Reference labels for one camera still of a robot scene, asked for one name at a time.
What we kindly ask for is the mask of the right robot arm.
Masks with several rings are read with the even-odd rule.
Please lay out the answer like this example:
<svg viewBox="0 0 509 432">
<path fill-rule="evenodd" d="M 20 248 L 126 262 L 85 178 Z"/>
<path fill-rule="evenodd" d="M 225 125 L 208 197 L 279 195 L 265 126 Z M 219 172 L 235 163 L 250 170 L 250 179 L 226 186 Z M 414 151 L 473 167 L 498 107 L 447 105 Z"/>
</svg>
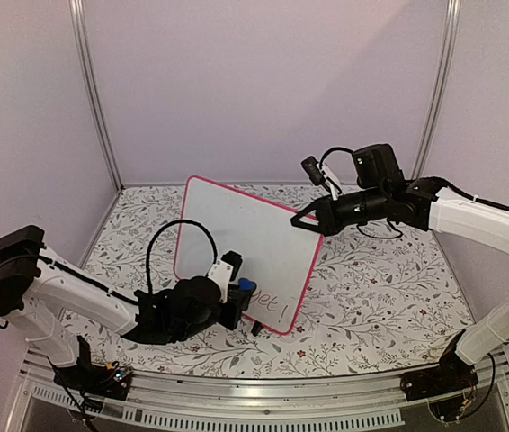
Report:
<svg viewBox="0 0 509 432">
<path fill-rule="evenodd" d="M 509 343 L 509 206 L 439 176 L 406 178 L 389 144 L 333 147 L 301 166 L 326 195 L 291 218 L 295 228 L 330 237 L 388 221 L 473 244 L 460 258 L 449 249 L 448 258 L 478 321 L 449 340 L 436 366 L 403 374 L 400 386 L 408 401 L 476 386 L 478 362 Z"/>
</svg>

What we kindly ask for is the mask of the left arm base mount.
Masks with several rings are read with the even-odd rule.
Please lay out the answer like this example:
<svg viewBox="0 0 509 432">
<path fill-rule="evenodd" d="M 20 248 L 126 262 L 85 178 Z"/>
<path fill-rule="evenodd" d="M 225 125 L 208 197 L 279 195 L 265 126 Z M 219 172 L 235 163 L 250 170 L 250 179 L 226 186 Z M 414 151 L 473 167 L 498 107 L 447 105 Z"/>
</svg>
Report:
<svg viewBox="0 0 509 432">
<path fill-rule="evenodd" d="M 78 359 L 69 367 L 52 365 L 54 382 L 82 394 L 125 401 L 129 395 L 133 369 L 112 362 L 105 366 Z"/>
</svg>

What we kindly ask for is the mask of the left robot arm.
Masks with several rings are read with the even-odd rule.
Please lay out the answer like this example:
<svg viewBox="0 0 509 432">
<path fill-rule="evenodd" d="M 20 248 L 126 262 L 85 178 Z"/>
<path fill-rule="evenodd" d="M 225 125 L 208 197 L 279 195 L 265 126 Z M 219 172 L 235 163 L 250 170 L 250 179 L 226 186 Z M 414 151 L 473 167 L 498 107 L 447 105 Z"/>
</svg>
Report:
<svg viewBox="0 0 509 432">
<path fill-rule="evenodd" d="M 45 355 L 56 384 L 82 393 L 123 400 L 130 369 L 118 362 L 94 364 L 84 337 L 65 328 L 52 306 L 86 317 L 139 345 L 183 342 L 212 325 L 237 327 L 255 293 L 255 282 L 238 277 L 242 257 L 228 251 L 213 257 L 205 275 L 156 291 L 148 286 L 123 295 L 71 265 L 29 225 L 0 238 L 0 318 L 21 330 Z"/>
</svg>

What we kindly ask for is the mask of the blue whiteboard eraser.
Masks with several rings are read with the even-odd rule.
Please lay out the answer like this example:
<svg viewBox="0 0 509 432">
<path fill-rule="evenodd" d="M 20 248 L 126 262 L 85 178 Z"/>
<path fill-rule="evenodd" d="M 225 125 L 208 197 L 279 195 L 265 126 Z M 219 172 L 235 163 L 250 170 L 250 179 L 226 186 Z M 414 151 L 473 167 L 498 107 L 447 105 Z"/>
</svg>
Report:
<svg viewBox="0 0 509 432">
<path fill-rule="evenodd" d="M 257 288 L 256 282 L 249 280 L 247 278 L 239 278 L 238 279 L 238 289 L 241 292 L 252 293 L 256 290 L 256 288 Z"/>
</svg>

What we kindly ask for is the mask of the pink framed whiteboard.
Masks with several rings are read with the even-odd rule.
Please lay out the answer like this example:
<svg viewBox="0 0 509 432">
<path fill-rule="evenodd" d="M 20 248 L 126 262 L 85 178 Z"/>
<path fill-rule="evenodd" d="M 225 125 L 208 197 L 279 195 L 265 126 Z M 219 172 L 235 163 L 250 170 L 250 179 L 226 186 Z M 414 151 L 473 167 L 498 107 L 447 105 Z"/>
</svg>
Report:
<svg viewBox="0 0 509 432">
<path fill-rule="evenodd" d="M 239 277 L 256 282 L 245 313 L 267 329 L 287 335 L 308 288 L 323 243 L 321 235 L 294 228 L 295 210 L 253 193 L 193 175 L 186 183 L 174 255 L 174 274 L 190 278 L 209 268 L 212 245 L 243 258 Z"/>
</svg>

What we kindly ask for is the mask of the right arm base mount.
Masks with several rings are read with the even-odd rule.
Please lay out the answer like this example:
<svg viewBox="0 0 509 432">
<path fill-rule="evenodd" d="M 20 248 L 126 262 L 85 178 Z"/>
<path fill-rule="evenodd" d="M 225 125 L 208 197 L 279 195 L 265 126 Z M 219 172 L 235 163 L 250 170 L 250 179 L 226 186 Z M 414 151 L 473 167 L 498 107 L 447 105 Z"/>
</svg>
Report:
<svg viewBox="0 0 509 432">
<path fill-rule="evenodd" d="M 477 395 L 478 376 L 470 367 L 458 373 L 451 367 L 434 367 L 404 373 L 400 389 L 408 401 L 429 400 L 431 415 L 442 423 L 460 420 Z"/>
</svg>

